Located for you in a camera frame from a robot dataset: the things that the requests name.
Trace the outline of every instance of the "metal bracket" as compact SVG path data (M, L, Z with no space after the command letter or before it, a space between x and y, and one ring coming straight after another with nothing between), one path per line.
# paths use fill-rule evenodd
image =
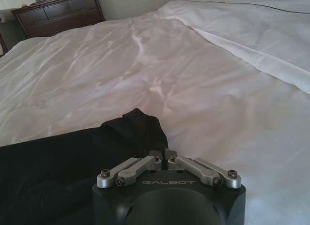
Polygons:
M220 186L223 182L216 171L205 168L184 156L172 157L168 160L168 168L171 170L187 170L205 185Z
M226 171L225 169L222 169L216 166L215 164L210 163L201 158L194 159L193 161L205 168L214 170L217 173L219 173L222 179L224 179L224 185L226 187L231 189L239 189L241 187L241 177L237 174L237 171L235 170Z
M146 156L135 165L122 170L118 174L116 185L128 186L136 183L137 177L146 170L160 170L161 160L158 157Z
M173 151L173 150L165 149L165 158L166 158L166 160L169 160L172 156L177 157L178 153L176 151Z
M100 189L110 188L114 185L115 180L117 178L117 174L123 169L129 168L130 166L137 163L139 159L130 158L120 165L114 167L111 170L105 169L101 171L101 174L97 176L97 186Z

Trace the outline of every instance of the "drawer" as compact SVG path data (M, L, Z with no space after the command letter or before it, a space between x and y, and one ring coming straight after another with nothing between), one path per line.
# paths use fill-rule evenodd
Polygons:
M97 6L95 0L70 0L69 4L73 13L92 9Z
M47 20L47 16L42 8L19 13L18 18L24 26Z
M54 4L51 6L46 6L44 7L44 10L48 18L58 17L58 16L70 14L72 12L70 8L70 4L67 1Z
M48 22L25 27L29 37L50 36L64 30L84 27L101 22L102 18L97 8L67 15Z

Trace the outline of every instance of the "wooden nightstand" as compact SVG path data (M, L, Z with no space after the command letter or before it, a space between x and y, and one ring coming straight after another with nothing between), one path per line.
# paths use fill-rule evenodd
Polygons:
M12 11L27 38L105 21L98 0L45 0Z

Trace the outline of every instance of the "white bedsheet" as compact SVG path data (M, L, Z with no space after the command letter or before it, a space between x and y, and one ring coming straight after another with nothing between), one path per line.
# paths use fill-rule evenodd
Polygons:
M175 3L15 46L0 59L0 146L138 107L159 118L171 149L238 170L247 225L308 224L310 96L185 26L191 4L163 19Z
M310 0L173 0L158 14L181 20L260 71L310 94L309 5Z

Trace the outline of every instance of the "black fabric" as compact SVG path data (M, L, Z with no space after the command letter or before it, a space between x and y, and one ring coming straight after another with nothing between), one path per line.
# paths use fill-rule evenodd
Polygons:
M1 147L0 224L91 225L100 170L165 148L158 119L138 109L100 128Z

